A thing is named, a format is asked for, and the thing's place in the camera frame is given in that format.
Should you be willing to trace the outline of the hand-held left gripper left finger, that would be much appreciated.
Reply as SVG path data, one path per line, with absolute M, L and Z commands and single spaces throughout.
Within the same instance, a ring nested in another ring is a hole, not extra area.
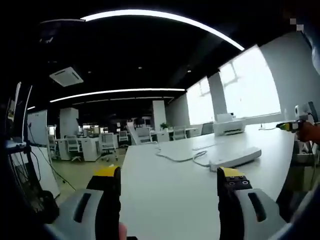
M 121 168 L 102 168 L 86 188 L 76 190 L 59 206 L 59 215 L 45 228 L 55 240 L 118 240 L 120 196 Z

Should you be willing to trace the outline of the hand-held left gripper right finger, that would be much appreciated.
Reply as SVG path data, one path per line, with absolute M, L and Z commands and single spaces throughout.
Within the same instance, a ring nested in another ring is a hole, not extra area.
M 278 204 L 234 168 L 217 168 L 221 240 L 271 240 L 287 222 Z

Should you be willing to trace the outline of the person's right hand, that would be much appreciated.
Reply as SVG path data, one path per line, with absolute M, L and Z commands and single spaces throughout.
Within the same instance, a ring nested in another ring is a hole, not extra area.
M 311 141 L 317 145 L 320 144 L 320 126 L 313 125 L 310 122 L 304 122 L 301 129 L 297 131 L 297 138 L 301 142 Z

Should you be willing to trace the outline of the person's left hand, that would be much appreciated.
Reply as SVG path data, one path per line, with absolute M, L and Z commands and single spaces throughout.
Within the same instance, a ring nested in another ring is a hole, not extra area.
M 127 240 L 127 227 L 122 222 L 119 222 L 118 225 L 119 230 L 119 240 Z

